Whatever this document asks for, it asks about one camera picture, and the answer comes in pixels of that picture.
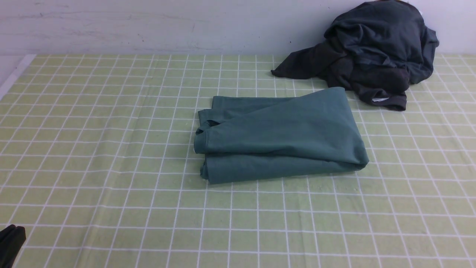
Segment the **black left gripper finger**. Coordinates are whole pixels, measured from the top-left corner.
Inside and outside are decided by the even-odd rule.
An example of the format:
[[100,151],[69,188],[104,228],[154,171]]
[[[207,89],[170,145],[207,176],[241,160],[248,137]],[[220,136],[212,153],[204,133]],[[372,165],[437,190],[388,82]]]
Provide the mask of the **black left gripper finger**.
[[22,226],[11,224],[0,232],[1,268],[12,268],[25,241],[26,230]]

